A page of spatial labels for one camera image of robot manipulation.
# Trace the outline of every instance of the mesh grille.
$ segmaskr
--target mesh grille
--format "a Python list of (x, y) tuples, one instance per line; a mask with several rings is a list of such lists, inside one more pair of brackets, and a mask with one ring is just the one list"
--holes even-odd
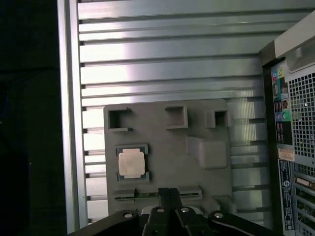
[(295, 171), (300, 172), (300, 173), (305, 174), (305, 175), (315, 177), (315, 169), (312, 167), (309, 167), (309, 166), (295, 164)]
[(315, 158), (315, 73), (289, 81), (295, 154)]

